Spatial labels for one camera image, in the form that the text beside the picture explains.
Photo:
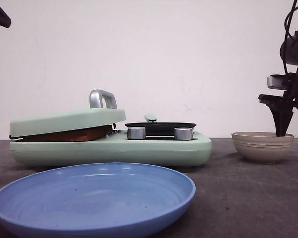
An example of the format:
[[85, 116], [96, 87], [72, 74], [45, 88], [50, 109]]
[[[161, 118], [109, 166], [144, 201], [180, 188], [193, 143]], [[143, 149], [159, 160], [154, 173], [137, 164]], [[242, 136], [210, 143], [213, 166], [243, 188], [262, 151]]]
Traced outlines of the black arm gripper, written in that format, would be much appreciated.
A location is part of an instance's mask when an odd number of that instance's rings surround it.
[[298, 68], [295, 73], [286, 74], [290, 79], [287, 91], [282, 96], [261, 94], [259, 102], [267, 104], [275, 124], [276, 136], [285, 136], [293, 116], [293, 108], [298, 109]]

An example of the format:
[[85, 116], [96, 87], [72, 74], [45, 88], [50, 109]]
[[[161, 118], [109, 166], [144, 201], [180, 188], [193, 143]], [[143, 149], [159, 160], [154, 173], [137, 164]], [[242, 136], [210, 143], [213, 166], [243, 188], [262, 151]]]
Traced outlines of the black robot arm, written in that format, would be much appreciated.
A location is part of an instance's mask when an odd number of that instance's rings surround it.
[[283, 90], [282, 96], [261, 94], [258, 97], [260, 103], [270, 108], [278, 137], [286, 135], [293, 109], [298, 109], [298, 30], [282, 43], [280, 57], [286, 64], [297, 66], [296, 72], [267, 77], [268, 88]]

